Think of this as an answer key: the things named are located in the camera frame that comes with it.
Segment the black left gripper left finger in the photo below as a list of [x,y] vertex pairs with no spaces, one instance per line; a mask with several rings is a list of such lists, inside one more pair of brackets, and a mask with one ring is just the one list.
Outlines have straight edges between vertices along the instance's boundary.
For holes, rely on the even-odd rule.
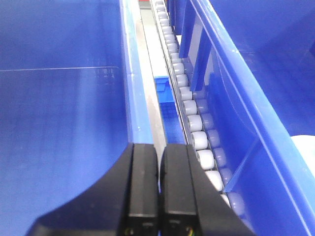
[[154,146],[129,143],[105,175],[76,198],[37,218],[27,234],[158,235],[158,160]]

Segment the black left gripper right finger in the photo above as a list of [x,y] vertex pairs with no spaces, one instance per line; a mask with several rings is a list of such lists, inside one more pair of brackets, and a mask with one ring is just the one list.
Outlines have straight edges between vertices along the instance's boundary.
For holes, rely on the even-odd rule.
[[211,184],[191,145],[166,146],[160,186],[161,235],[254,235]]

